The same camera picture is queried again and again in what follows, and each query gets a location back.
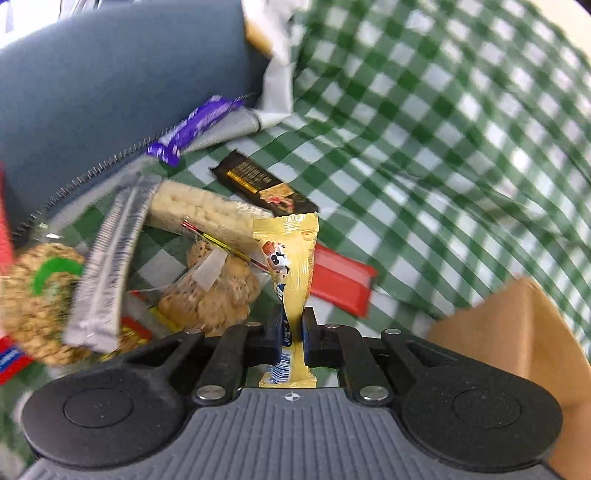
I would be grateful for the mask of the red yellow peanut snack pack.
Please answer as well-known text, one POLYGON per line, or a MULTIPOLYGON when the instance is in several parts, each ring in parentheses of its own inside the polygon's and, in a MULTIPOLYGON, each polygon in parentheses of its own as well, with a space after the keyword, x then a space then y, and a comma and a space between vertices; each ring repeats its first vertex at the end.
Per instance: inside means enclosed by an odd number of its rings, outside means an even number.
POLYGON ((157 308, 157 290, 131 290, 125 294, 119 329, 119 347, 112 353, 101 354, 100 361, 128 353, 156 339, 180 330, 157 308))

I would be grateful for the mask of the red snack packet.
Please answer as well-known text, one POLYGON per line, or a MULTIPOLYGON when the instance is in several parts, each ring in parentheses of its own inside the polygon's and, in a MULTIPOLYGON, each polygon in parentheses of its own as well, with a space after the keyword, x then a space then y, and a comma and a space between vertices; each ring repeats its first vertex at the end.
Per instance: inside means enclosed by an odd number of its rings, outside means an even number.
POLYGON ((353 316, 365 317, 369 310, 370 291, 377 275, 374 267, 317 244, 311 295, 353 316))

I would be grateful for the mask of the green checkered cloth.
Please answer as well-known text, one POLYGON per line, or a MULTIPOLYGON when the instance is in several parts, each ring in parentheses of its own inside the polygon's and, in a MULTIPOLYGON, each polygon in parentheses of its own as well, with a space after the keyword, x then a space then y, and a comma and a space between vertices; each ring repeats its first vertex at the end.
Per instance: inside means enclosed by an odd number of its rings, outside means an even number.
MULTIPOLYGON (((24 235, 87 251, 128 176, 245 202, 211 168, 233 150, 318 206, 318 242, 377 270, 368 336, 431 326, 507 283, 536 281, 590 360, 590 60, 528 1, 311 1, 287 11, 287 62, 266 56, 253 104, 177 167, 143 152, 24 235)), ((140 232, 126 286, 171 284, 191 233, 140 232)))

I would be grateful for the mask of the silver foil snack bar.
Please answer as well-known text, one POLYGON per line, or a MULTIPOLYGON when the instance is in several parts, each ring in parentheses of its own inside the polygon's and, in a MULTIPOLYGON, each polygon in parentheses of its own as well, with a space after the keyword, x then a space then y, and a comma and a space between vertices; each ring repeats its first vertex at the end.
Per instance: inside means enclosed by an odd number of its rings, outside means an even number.
POLYGON ((162 178, 135 174, 119 185, 74 289, 63 342, 97 353, 119 348, 126 279, 140 232, 162 178))

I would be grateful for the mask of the bag of peanuts green label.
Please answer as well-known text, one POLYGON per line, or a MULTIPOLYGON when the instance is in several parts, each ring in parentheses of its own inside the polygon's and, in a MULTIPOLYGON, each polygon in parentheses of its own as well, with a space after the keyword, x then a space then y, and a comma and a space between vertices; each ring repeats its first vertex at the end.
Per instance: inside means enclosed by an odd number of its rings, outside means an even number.
POLYGON ((59 242, 21 251, 1 278, 1 326, 16 345, 48 366, 65 366, 90 356, 64 343, 74 287, 84 256, 59 242))

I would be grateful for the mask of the purple chocolate bar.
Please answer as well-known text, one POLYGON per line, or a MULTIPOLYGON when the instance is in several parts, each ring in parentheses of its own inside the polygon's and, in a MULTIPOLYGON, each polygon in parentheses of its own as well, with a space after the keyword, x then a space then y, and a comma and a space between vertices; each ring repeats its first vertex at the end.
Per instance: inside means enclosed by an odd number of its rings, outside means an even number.
POLYGON ((146 148, 146 154, 170 167, 177 167, 181 153, 186 147, 244 104, 242 98, 228 99, 219 95, 211 96, 168 134, 150 143, 146 148))

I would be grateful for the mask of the clear bag of cookies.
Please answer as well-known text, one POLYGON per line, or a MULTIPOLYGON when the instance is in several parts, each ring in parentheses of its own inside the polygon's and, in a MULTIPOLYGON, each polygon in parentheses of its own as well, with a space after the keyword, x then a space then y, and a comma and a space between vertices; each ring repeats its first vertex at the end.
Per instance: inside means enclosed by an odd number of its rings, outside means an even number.
POLYGON ((266 282, 267 268, 188 219, 181 226, 195 237, 187 268, 167 286, 134 290, 132 295, 172 332, 197 328, 216 336, 249 317, 250 306, 266 282))

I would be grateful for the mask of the black chocolate bar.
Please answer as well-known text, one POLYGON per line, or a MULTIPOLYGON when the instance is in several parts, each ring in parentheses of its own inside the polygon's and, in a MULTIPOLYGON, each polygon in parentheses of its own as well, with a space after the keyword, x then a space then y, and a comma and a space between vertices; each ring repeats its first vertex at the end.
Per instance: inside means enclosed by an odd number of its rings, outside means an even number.
POLYGON ((318 213, 318 206, 238 150, 226 155, 211 173, 222 185, 274 216, 318 213))

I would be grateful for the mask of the yellow wafer bar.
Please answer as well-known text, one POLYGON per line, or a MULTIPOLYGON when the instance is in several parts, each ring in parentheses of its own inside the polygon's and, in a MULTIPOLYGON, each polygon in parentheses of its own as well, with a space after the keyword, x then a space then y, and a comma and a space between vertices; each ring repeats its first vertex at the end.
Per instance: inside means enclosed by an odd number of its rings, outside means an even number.
POLYGON ((280 361, 270 367, 259 385, 263 388, 315 388, 317 378, 304 362, 301 318, 310 296, 318 237, 315 213, 259 219, 252 237, 266 260, 273 288, 280 301, 280 361))

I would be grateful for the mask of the cardboard box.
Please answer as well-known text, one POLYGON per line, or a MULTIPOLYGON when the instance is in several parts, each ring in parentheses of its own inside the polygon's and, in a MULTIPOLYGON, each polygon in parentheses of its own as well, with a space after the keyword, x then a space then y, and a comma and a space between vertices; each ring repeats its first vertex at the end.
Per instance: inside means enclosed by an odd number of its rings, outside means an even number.
POLYGON ((536 281, 507 283, 479 305, 433 324, 426 338, 548 390, 563 412, 550 465, 566 479, 590 477, 590 364, 536 281))

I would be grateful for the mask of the puffed rice bar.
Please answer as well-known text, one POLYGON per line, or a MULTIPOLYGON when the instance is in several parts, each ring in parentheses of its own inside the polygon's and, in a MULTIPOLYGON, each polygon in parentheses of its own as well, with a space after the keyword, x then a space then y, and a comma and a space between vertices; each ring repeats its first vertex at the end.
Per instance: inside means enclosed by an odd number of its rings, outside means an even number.
POLYGON ((269 210, 242 201, 231 200, 172 180, 164 180, 149 207, 146 223, 154 228, 189 235, 182 226, 188 221, 242 253, 255 256, 257 241, 252 237, 252 222, 273 217, 269 210))

